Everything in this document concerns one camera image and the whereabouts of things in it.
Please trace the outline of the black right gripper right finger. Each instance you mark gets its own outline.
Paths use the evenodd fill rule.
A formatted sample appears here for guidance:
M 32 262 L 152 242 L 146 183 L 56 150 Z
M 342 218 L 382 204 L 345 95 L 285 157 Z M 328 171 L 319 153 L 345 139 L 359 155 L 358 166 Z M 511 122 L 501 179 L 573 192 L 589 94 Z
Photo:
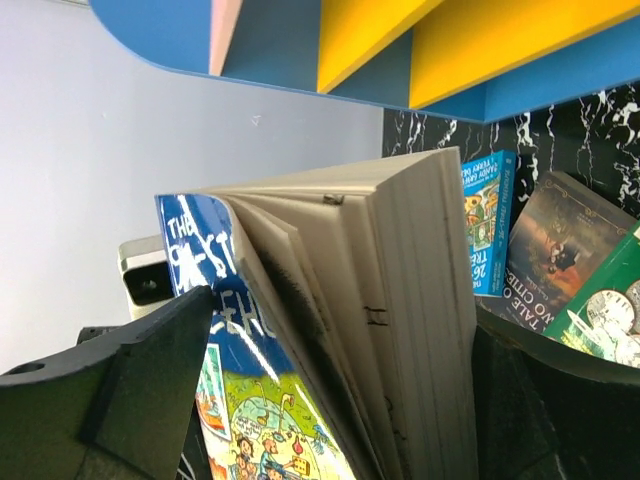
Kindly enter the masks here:
M 638 369 L 476 314 L 480 478 L 638 478 Z

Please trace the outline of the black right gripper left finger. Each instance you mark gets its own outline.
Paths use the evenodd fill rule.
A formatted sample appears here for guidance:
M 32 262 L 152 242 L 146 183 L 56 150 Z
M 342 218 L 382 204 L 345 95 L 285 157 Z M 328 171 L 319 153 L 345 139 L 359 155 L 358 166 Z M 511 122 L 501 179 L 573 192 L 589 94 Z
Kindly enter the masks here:
M 2 478 L 174 478 L 213 310 L 199 286 L 2 374 Z

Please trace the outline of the blue 91-storey treehouse book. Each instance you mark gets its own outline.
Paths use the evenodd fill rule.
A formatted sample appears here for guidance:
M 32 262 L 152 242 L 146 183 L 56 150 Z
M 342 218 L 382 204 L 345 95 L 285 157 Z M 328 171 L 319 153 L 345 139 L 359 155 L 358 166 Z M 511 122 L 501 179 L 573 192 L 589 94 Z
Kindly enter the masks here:
M 218 298 L 196 390 L 216 479 L 475 479 L 455 147 L 156 197 L 176 294 Z

